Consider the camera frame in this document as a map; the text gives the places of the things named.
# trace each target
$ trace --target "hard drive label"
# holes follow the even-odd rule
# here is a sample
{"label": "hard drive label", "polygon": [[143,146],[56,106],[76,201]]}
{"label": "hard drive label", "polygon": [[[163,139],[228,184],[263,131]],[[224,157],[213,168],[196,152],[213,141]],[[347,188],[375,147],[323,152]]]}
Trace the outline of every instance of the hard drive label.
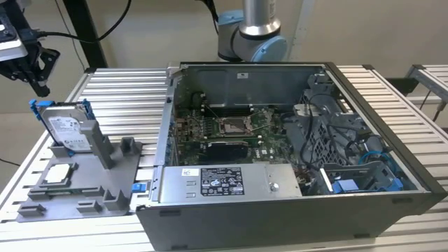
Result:
{"label": "hard drive label", "polygon": [[85,135],[80,133],[80,124],[71,117],[49,117],[52,129],[56,133],[59,141],[73,151],[89,151],[91,144]]}

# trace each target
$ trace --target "power supply label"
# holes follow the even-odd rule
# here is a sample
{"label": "power supply label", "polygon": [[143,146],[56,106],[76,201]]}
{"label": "power supply label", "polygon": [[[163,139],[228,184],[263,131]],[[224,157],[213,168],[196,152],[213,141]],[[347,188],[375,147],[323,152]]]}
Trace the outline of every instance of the power supply label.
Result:
{"label": "power supply label", "polygon": [[241,168],[201,168],[203,196],[244,195]]}

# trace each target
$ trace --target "white label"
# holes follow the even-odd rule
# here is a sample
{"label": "white label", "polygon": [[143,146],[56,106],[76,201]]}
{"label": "white label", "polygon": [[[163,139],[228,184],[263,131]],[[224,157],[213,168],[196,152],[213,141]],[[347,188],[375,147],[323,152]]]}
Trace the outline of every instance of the white label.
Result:
{"label": "white label", "polygon": [[49,117],[48,121],[64,146],[73,151],[89,151],[91,144],[80,133],[79,121],[72,117]]}
{"label": "white label", "polygon": [[248,79],[249,78],[249,73],[248,72],[239,72],[236,74],[237,79]]}
{"label": "white label", "polygon": [[181,175],[183,176],[199,176],[199,169],[183,169],[181,170]]}

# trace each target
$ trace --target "processor chip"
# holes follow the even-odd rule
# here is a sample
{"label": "processor chip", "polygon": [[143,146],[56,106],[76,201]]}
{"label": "processor chip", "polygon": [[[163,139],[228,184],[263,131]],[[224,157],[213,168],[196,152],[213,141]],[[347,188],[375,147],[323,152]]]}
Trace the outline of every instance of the processor chip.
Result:
{"label": "processor chip", "polygon": [[53,165],[45,176],[45,183],[60,183],[67,178],[68,171],[71,170],[69,164]]}
{"label": "processor chip", "polygon": [[245,134],[245,118],[223,118],[220,129],[224,134]]}

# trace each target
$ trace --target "blue tab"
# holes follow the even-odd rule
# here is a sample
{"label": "blue tab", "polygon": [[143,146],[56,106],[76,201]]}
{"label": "blue tab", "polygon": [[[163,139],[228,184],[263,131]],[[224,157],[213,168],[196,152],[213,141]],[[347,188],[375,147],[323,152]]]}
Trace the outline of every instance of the blue tab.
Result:
{"label": "blue tab", "polygon": [[32,99],[29,102],[28,102],[28,104],[29,104],[29,109],[31,109],[31,111],[35,113],[35,115],[36,115],[36,118],[37,118],[37,120],[40,121],[43,118],[40,117],[40,114],[39,114],[39,110],[37,110],[37,107],[36,107],[36,99]]}
{"label": "blue tab", "polygon": [[147,191],[147,184],[145,183],[133,183],[131,187],[132,193],[144,193]]}
{"label": "blue tab", "polygon": [[93,114],[91,102],[87,99],[84,99],[81,104],[84,105],[85,111],[87,111],[87,118],[89,120],[95,120],[95,114]]}
{"label": "blue tab", "polygon": [[40,101],[37,107],[49,107],[55,104],[55,101]]}
{"label": "blue tab", "polygon": [[332,184],[332,187],[333,187],[335,193],[359,191],[359,187],[355,183],[355,180],[337,180]]}
{"label": "blue tab", "polygon": [[400,181],[400,179],[397,178],[393,179],[392,184],[387,188],[387,191],[388,192],[403,191],[403,182]]}

